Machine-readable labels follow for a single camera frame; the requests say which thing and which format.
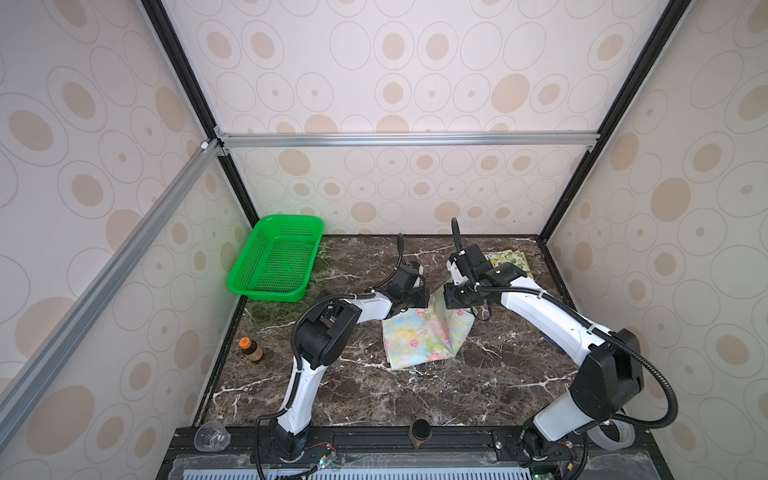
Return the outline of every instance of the black frame beam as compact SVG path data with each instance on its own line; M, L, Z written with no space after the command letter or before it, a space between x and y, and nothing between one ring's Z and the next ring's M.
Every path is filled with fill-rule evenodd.
M544 257L544 263L547 265L549 273L552 274L554 284L558 288L558 292L560 292L560 296L562 297L563 301L566 302L572 309L578 310L576 308L576 304L571 298L571 293L568 292L568 287L565 286L565 282L563 281L562 275L560 275L558 266L554 264L554 258L552 258L552 253L550 253L549 247L547 247L547 243L541 241L541 238L539 237L536 239L536 244L538 245L539 250L541 250L541 255Z
M207 413L208 407L210 406L210 399L214 395L214 389L216 388L216 384L219 382L221 371L224 370L224 364L227 362L227 358L230 355L230 347L232 346L235 333L237 333L237 327L240 325L240 317L243 316L246 303L248 303L248 297L245 295L240 295L240 299L237 301L237 306L235 307L235 311L232 314L229 326L227 327L227 333L224 335L224 341L221 344L221 350L216 356L214 369L211 370L210 375L208 376L205 389L203 390L203 395L201 396L200 404L197 406L197 411L192 418L192 426L197 427L203 425L203 419L205 419L205 414Z
M216 119L214 114L211 113L208 103L205 101L203 91L200 89L200 84L197 83L197 78L192 71L189 60L184 54L184 49L181 46L179 38L176 36L173 25L170 23L168 13L165 11L161 0L141 0L144 5L144 10L149 17L152 26L154 27L157 37L160 39L160 43L165 49L165 53L168 56L171 66L176 72L176 76L181 83L181 87L187 94L194 113L200 120L200 124L203 126L203 131L208 138L215 138L219 145L221 141L216 132ZM237 171L234 161L227 149L223 148L225 153L223 156L219 156L219 163L224 173L227 175L227 179L232 185L237 200L240 202L240 206L243 208L246 218L250 222L250 226L256 225L259 221L259 215L256 212L256 208L253 206L253 202L250 200L248 190L245 188L240 173Z
M603 123L598 129L600 138L591 151L587 151L584 157L581 159L581 163L576 168L576 171L571 177L571 181L568 182L568 186L563 191L563 194L558 200L558 204L554 207L552 215L544 225L544 229L541 231L539 237L543 243L547 243L554 233L554 229L557 228L560 220L562 220L568 207L571 206L571 202L576 197L581 185L587 179L589 172L592 169L594 163L600 157L606 144L611 139L611 135L621 122L621 118L629 108L630 104L634 100L635 95L639 92L643 86L643 82L647 78L650 70L653 68L659 55L664 50L664 46L667 44L670 36L674 32L680 19L685 14L688 5L691 0L670 0L664 12L661 14L659 21L657 22L654 30L651 32L648 41L643 47L640 56L637 57L637 61L634 62L634 66L630 70L627 80L619 90L614 103L608 110Z
M563 444L558 444L554 455L542 461L532 461L523 453L520 445L520 426L466 426L432 427L432 437L417 450L408 436L409 427L310 427L307 432L307 445L319 442L331 442L339 455L358 454L460 454L474 453L495 455L499 462L517 462L524 468L531 468L534 473L553 472L558 462L571 457L571 451ZM165 452L157 480L165 480L178 457L199 455L249 455L250 462L256 462L253 450L253 427L229 427L232 435L230 444L221 452L202 453L194 447L194 435L197 429L177 429ZM635 430L634 444L620 451L621 454L635 455L647 453L653 461L662 480L674 480L664 457L653 436L642 430ZM573 451L581 459L582 443L580 435L567 437L573 443ZM264 426L259 430L259 453L262 464L272 468L309 468L326 452L323 447L308 449L297 462L286 463L280 459L279 451L272 444L269 429ZM611 454L590 442L589 458Z

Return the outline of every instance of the patterned wallpaper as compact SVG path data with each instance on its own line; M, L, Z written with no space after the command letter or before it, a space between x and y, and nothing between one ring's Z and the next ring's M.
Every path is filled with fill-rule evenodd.
M666 0L165 0L224 131L594 129Z
M326 233L536 234L584 145L235 149L259 215L321 217Z
M153 480L197 407L249 234L213 161L0 455L0 480Z
M674 384L677 480L768 472L767 59L767 0L700 2L551 242L581 311ZM665 408L652 379L631 403Z
M199 147L130 0L3 2L0 392Z

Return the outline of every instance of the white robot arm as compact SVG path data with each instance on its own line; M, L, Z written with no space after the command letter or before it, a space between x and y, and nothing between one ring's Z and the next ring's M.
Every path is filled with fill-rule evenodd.
M402 249L402 238L399 239ZM270 430L286 460L304 450L312 405L328 366L339 358L357 323L386 319L408 308L426 308L429 291L417 262L400 264L379 289L362 295L325 295L296 323L291 347L293 374Z
M493 267L477 245L462 247L458 222L452 220L456 253L447 267L445 284L449 309L499 303L541 330L580 367L568 391L529 419L522 441L532 458L544 458L554 442L570 432L585 432L610 418L649 429L669 426L677 416L677 399L670 383L639 352L628 330L612 332L553 297L512 263ZM644 386L642 368L660 383L667 396L667 414L656 421L617 414Z

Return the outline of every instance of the yellow patterned cloth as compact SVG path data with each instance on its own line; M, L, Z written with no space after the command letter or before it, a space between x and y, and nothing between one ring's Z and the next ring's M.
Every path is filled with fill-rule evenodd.
M525 254L519 250L490 252L485 258L493 266L514 263L532 277ZM425 309L410 309L382 320L384 348L393 369L452 358L464 344L475 316L464 310L446 309L442 292L440 286L429 297Z

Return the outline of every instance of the marble tabletop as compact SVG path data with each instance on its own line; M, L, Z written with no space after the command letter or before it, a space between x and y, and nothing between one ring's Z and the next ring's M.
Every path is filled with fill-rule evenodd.
M559 296L538 245L510 237L464 237L484 251L520 250L534 279ZM406 237L406 260L425 267L430 291L448 278L450 237ZM304 299L298 303L249 301L235 341L210 398L206 421L252 425L278 410L290 379L289 335L301 313L324 289L358 293L383 279L397 261L393 237L325 237ZM249 336L264 351L253 363L237 339ZM497 307L490 320L476 320L453 359L392 370L379 322L356 327L341 357L326 371L312 424L519 425L565 392L577 366L519 315Z

